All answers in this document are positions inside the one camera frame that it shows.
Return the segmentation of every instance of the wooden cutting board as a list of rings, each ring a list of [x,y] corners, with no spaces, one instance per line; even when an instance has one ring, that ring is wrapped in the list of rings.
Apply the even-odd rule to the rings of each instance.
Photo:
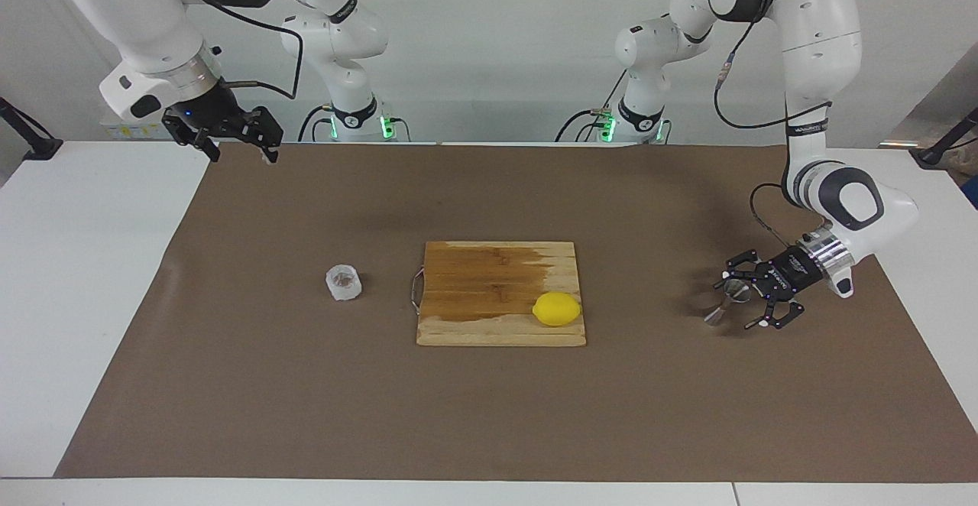
[[[534,317],[548,291],[581,301],[573,242],[427,242],[418,345],[587,343],[583,314],[558,328]]]

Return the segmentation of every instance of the brown mat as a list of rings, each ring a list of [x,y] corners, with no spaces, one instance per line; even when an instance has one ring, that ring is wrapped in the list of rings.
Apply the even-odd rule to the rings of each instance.
[[[59,478],[975,482],[978,436],[884,273],[781,332],[699,317],[780,251],[783,148],[224,144]],[[786,234],[817,218],[762,193]],[[573,241],[580,349],[415,345],[431,240]],[[357,267],[333,303],[322,276]]]

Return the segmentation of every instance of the metal handle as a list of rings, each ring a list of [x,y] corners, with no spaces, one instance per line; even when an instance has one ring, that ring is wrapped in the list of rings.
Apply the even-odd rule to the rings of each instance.
[[[425,266],[422,265],[422,268],[415,273],[415,277],[411,279],[411,304],[415,307],[415,314],[419,316],[422,314],[422,307],[420,300],[416,300],[416,298],[418,297],[418,281],[422,280],[423,277],[425,277]]]

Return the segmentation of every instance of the white tabletop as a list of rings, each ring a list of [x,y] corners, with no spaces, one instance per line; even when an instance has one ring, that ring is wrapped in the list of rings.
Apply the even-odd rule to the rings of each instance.
[[[975,423],[978,212],[904,151],[831,155],[918,202],[918,226],[878,258]],[[0,504],[978,504],[978,485],[48,479],[206,165],[175,144],[67,143],[0,189]]]

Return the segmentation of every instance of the lemon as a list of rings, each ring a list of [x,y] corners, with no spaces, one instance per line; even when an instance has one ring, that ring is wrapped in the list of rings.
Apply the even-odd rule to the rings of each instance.
[[[569,325],[581,314],[581,304],[570,294],[549,291],[537,298],[533,307],[537,320],[549,327]]]

